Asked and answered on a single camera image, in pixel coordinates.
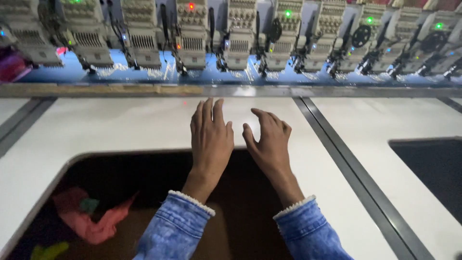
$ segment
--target light blue denim jacket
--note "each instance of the light blue denim jacket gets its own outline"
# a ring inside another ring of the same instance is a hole
[[[188,260],[215,212],[180,192],[167,199],[140,238],[134,260]],[[274,217],[295,260],[352,259],[317,206],[314,196]]]

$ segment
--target human hand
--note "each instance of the human hand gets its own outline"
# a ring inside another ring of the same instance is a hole
[[[223,120],[223,99],[201,101],[191,119],[193,168],[182,193],[202,204],[220,180],[234,149],[232,122]]]
[[[260,122],[260,141],[255,141],[252,129],[244,124],[242,135],[247,149],[279,194],[283,206],[289,207],[304,199],[290,169],[287,145],[292,128],[273,113],[256,108],[251,111]]]

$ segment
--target forearm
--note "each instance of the forearm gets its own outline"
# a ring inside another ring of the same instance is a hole
[[[134,260],[187,260],[215,212],[181,192],[170,191],[140,238]]]
[[[321,213],[315,196],[286,208],[274,219],[295,260],[352,259]]]

